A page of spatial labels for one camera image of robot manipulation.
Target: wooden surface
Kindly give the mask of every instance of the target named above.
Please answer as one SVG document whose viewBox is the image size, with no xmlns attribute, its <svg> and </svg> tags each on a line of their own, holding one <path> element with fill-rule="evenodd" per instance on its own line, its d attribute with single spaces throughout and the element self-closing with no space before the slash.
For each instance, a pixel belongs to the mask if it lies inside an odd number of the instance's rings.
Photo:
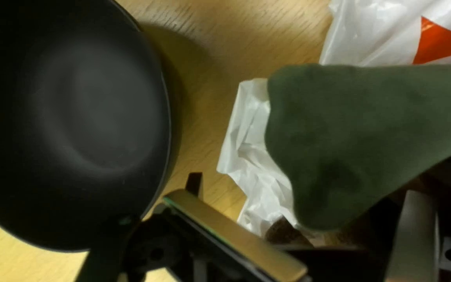
<svg viewBox="0 0 451 282">
<path fill-rule="evenodd" d="M 317 62 L 329 0 L 120 0 L 162 57 L 178 104 L 181 145 L 167 191 L 204 172 L 203 198 L 235 217 L 245 194 L 217 172 L 239 81 Z M 70 282 L 85 253 L 27 245 L 0 230 L 0 280 Z"/>
</svg>

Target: green towel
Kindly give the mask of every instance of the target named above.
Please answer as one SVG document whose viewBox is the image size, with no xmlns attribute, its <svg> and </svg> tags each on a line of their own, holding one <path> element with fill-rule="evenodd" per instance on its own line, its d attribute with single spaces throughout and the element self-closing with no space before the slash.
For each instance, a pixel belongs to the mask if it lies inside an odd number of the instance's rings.
<svg viewBox="0 0 451 282">
<path fill-rule="evenodd" d="M 308 228 L 340 228 L 451 156 L 451 65 L 287 67 L 270 100 L 267 147 Z"/>
</svg>

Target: frying pan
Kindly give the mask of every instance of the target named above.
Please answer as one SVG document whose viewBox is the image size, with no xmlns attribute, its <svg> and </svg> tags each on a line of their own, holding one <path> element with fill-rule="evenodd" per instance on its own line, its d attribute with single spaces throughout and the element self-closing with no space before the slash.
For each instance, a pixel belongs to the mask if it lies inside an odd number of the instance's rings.
<svg viewBox="0 0 451 282">
<path fill-rule="evenodd" d="M 0 0 L 0 225 L 84 250 L 138 220 L 171 156 L 171 109 L 110 0 Z"/>
</svg>

